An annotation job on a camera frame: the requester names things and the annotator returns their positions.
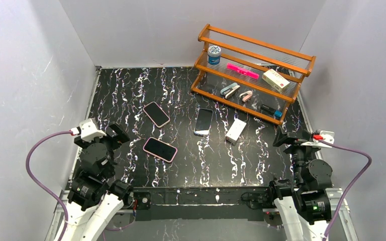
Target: stapler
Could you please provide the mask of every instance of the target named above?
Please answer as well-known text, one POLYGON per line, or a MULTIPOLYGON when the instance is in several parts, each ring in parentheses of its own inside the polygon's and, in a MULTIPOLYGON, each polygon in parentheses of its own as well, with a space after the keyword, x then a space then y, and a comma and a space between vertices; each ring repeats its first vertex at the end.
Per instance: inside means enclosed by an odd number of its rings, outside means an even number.
POLYGON ((252 97, 252 91, 248 90, 247 92, 243 92, 242 94, 239 95, 240 98, 243 97, 242 101, 247 102, 251 97, 252 97))
POLYGON ((237 83, 233 83, 225 88, 223 88, 220 91, 220 94, 224 96, 224 98, 228 99, 230 96, 232 96, 238 89, 240 88, 240 85, 237 83))

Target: smartphone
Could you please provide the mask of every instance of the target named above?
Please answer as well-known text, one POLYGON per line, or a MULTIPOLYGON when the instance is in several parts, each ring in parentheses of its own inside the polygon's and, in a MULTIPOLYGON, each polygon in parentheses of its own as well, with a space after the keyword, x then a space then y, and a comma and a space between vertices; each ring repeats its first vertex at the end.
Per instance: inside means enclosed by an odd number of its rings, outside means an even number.
POLYGON ((149 103, 143 110, 158 128, 161 128, 169 122, 169 116, 163 112, 162 108, 158 106, 156 102, 149 103))
POLYGON ((195 135, 209 135, 213 113, 210 109, 199 109, 198 118, 196 119, 195 135))
POLYGON ((143 146, 143 150, 148 154, 169 163, 174 160, 175 154, 177 154, 177 148, 153 137, 150 137, 147 140, 146 144, 143 146))

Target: white backdrop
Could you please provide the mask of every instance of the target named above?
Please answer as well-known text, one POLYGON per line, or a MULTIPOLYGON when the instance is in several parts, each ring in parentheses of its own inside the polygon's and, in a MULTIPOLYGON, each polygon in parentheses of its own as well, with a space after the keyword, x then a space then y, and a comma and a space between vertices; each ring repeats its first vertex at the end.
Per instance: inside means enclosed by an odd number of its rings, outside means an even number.
POLYGON ((324 1, 60 0, 95 65, 192 66, 205 24, 298 51, 324 1))
MULTIPOLYGON (((85 117, 95 68, 59 1, 0 2, 0 241, 44 240, 56 201, 28 176, 43 137, 85 117)), ((57 195, 77 147, 70 135, 42 144, 32 172, 57 195)))
MULTIPOLYGON (((301 86, 313 127, 374 159, 347 194, 357 235, 386 240, 386 1, 327 1, 301 51, 317 56, 301 86)), ((335 149, 323 155, 343 188, 367 161, 335 149)))

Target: wooden shelf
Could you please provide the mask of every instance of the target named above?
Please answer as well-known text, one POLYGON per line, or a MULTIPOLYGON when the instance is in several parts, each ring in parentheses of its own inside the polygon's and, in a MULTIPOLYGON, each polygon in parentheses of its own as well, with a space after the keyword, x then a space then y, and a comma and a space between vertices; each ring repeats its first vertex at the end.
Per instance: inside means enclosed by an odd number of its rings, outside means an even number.
POLYGON ((291 103, 295 102, 301 83, 305 77, 310 75, 316 61, 315 56, 298 53, 273 44, 219 29, 210 26, 209 24, 207 24, 199 33, 198 40, 204 43, 204 49, 195 63, 195 67, 200 70, 200 74, 191 86, 191 90, 277 125, 283 122, 287 108, 291 103), (222 48, 223 54, 221 55, 220 63, 217 65, 208 63, 208 54, 206 51, 210 44, 222 48), (262 74, 269 70, 264 66, 255 64, 262 62, 264 62, 264 64, 270 63, 278 66, 276 71, 289 81, 289 86, 286 87, 282 93, 277 92, 267 84, 267 82, 261 79, 262 74), (254 79, 227 69, 228 63, 257 73, 259 78, 254 79), (300 78, 296 78, 283 73, 280 69, 288 69, 292 72, 299 73, 301 76, 300 78), (285 101, 285 105, 282 109, 283 111, 281 110, 282 118, 280 120, 272 118, 251 108, 246 108, 244 105, 234 103, 197 88, 197 85, 202 80, 205 72, 229 79, 285 101))
POLYGON ((295 99, 293 99, 293 97, 295 95, 295 89, 298 83, 290 81, 290 84, 282 93, 276 92, 274 88, 272 88, 267 82, 261 79, 261 76, 265 71, 262 71, 261 69, 251 68, 247 65, 243 65, 239 62, 233 61, 234 59, 236 58, 225 54, 224 56, 221 56, 219 64, 212 65, 208 63, 208 55, 206 52, 203 51, 195 67, 205 72, 219 75, 226 79, 230 79, 239 84, 244 84, 251 88, 258 89, 267 94, 271 94, 283 100, 289 101, 290 103, 295 102, 295 99), (254 79, 246 75, 239 74, 234 70, 227 69, 228 63, 234 64, 244 69, 248 69, 254 73, 257 73, 260 77, 258 79, 254 79))
MULTIPOLYGON (((234 107, 236 109, 242 110, 242 111, 244 111, 246 113, 252 114, 252 115, 254 115, 256 117, 259 117, 261 119, 264 119, 266 121, 273 122, 273 123, 275 123, 277 125, 282 124, 282 121, 277 120, 277 119, 275 119, 275 118, 273 118, 271 116, 268 116, 266 114, 263 114, 263 113, 260 113, 258 111, 255 111, 253 109, 247 108, 247 107, 245 107, 243 105, 231 102, 230 100, 224 99, 224 98, 219 97, 217 95, 210 94, 209 92, 206 92, 206 91, 198 88, 198 85, 202 81, 202 78, 204 77, 204 74, 205 74, 205 72, 202 71, 202 70, 199 72, 199 75, 197 76, 196 80, 194 81, 193 85, 191 86, 191 90, 192 91, 194 91, 196 93, 199 93, 201 95, 205 95, 208 98, 211 98, 211 99, 216 100, 218 102, 221 102, 223 104, 229 105, 229 106, 234 107)), ((286 106, 286 108, 284 107, 284 109, 283 109, 282 118, 284 118, 284 116, 286 115, 286 111, 287 111, 287 106, 286 106)))

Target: pink highlighter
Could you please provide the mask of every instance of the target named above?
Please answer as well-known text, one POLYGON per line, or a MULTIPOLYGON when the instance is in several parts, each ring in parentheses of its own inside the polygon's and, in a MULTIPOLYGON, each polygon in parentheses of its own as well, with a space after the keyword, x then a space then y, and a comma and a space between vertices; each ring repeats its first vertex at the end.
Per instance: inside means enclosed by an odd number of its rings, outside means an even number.
POLYGON ((254 79, 258 79, 259 78, 259 75, 257 73, 254 73, 252 71, 249 71, 247 69, 241 68, 241 67, 236 66, 236 65, 231 64, 231 63, 227 64, 227 68, 231 69, 231 70, 234 70, 234 71, 238 72, 239 74, 243 74, 243 75, 249 76, 249 77, 254 78, 254 79))

